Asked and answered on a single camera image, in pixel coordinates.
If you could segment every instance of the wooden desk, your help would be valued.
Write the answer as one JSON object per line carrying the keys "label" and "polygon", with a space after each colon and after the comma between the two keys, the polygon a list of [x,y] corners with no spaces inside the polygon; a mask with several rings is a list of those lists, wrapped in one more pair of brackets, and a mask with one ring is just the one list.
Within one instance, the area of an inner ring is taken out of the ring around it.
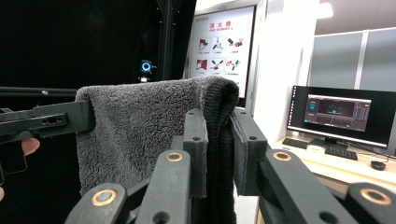
{"label": "wooden desk", "polygon": [[[307,142],[311,140],[300,136],[290,138]],[[284,138],[277,141],[272,148],[289,150],[297,155],[308,169],[318,177],[319,181],[327,187],[346,193],[347,186],[351,183],[369,182],[396,193],[395,160],[386,162],[387,167],[384,171],[377,171],[371,167],[371,161],[386,161],[386,159],[374,153],[349,147],[347,150],[358,153],[358,160],[353,161],[331,155],[319,156],[315,153],[309,153],[302,148],[285,146],[282,144],[283,140]]]}

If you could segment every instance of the poster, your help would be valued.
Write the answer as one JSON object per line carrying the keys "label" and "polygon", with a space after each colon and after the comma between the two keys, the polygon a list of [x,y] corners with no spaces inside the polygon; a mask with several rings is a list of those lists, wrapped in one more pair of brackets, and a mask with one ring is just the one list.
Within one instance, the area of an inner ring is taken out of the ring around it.
{"label": "poster", "polygon": [[221,76],[245,98],[254,7],[195,16],[191,42],[191,77]]}

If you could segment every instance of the monitor stand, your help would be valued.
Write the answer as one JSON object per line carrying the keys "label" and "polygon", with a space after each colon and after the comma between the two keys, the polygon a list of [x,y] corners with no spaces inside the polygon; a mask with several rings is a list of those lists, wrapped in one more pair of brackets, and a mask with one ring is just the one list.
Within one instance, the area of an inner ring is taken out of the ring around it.
{"label": "monitor stand", "polygon": [[347,150],[346,145],[337,144],[337,140],[330,139],[330,138],[325,138],[324,140],[315,138],[311,142],[309,142],[309,144],[315,145],[315,146],[320,146],[320,147],[335,147],[340,150]]}

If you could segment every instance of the human hand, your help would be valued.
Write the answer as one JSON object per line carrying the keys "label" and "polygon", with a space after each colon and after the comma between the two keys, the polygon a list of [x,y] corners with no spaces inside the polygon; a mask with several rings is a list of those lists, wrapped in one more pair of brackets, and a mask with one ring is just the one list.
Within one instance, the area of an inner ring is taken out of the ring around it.
{"label": "human hand", "polygon": [[[25,156],[34,153],[39,147],[40,142],[35,138],[23,139],[21,147]],[[4,198],[4,190],[0,188],[0,201]]]}

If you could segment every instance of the keyboard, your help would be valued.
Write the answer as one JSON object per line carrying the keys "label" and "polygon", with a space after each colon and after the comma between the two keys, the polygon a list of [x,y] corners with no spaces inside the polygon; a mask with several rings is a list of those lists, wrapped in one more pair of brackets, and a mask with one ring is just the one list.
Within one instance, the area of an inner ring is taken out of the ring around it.
{"label": "keyboard", "polygon": [[[309,145],[309,142],[301,141],[301,140],[296,140],[296,139],[291,139],[291,138],[285,138],[282,142],[283,145],[286,146],[291,146],[291,147],[299,147],[306,149]],[[336,147],[329,147],[329,146],[320,146],[326,148],[326,154],[336,156],[336,157],[341,157],[349,160],[356,161],[358,159],[358,155],[356,152],[353,151],[347,151],[343,149],[339,149]]]}

